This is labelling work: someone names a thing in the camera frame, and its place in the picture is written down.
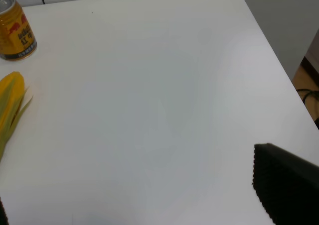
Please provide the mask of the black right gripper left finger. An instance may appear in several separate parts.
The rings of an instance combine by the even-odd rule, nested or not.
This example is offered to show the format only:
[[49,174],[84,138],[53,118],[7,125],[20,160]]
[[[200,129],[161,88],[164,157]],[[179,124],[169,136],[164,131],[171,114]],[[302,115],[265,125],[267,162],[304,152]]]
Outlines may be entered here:
[[9,225],[2,201],[0,200],[0,225]]

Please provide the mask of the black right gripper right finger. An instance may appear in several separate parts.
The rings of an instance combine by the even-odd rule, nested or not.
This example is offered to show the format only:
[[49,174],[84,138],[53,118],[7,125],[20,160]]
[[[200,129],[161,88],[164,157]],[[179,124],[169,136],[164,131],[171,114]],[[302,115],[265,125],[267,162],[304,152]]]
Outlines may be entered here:
[[319,223],[318,166],[273,144],[256,144],[252,185],[274,224]]

